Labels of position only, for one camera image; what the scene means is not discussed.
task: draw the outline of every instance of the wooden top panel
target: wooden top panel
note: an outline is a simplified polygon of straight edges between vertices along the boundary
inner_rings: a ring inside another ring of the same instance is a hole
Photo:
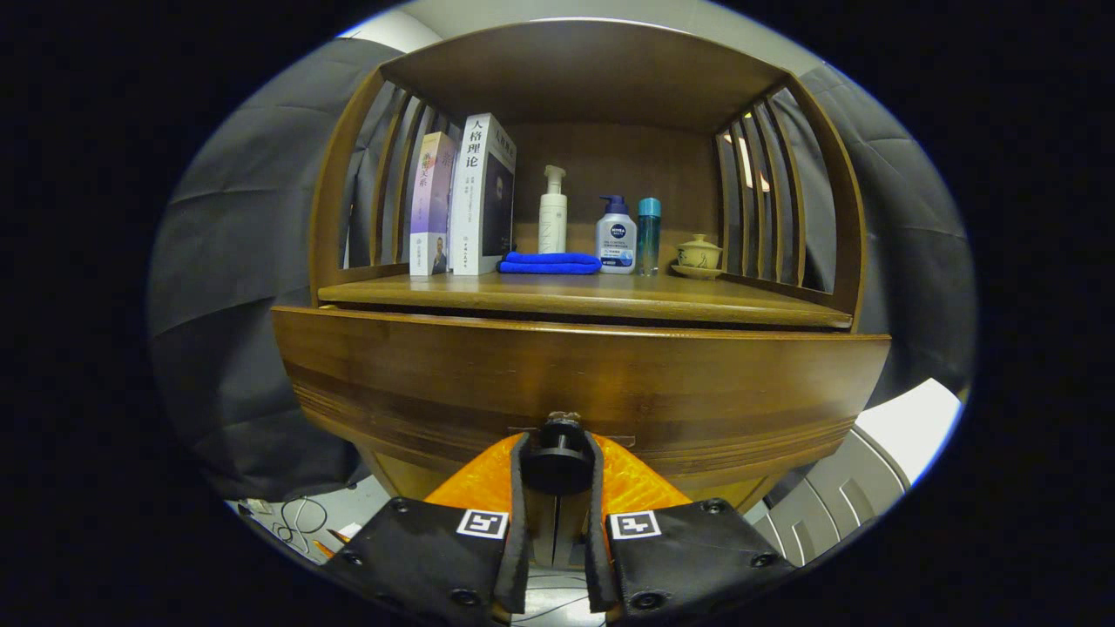
[[[380,66],[458,122],[611,123],[712,134],[786,78],[778,67],[692,35],[609,21],[507,25]]]

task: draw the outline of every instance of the teal bottle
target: teal bottle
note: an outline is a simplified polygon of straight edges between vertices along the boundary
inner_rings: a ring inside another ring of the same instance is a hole
[[[658,234],[662,222],[662,203],[658,199],[639,201],[639,245],[636,249],[636,273],[658,274]]]

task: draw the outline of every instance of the teacup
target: teacup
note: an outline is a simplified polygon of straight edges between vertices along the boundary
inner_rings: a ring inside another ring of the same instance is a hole
[[[705,235],[694,234],[694,240],[683,244],[678,244],[678,264],[690,268],[705,268],[716,270],[720,267],[719,247],[705,241]]]

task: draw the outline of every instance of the saucer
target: saucer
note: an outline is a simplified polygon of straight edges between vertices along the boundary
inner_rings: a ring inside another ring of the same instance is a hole
[[[673,268],[676,272],[679,272],[692,279],[709,280],[709,279],[715,279],[724,273],[724,270],[720,270],[718,268],[694,268],[692,266],[681,266],[678,263],[670,266],[670,268]]]

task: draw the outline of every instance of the pump dispenser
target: pump dispenser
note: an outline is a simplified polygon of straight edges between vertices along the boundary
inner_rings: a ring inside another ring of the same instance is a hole
[[[638,228],[628,215],[623,196],[600,196],[608,201],[604,216],[597,222],[597,257],[605,274],[630,274],[634,271],[634,247]]]
[[[561,180],[565,171],[556,165],[547,165],[544,174],[546,193],[539,203],[539,253],[565,252],[565,216],[569,197],[561,193]]]

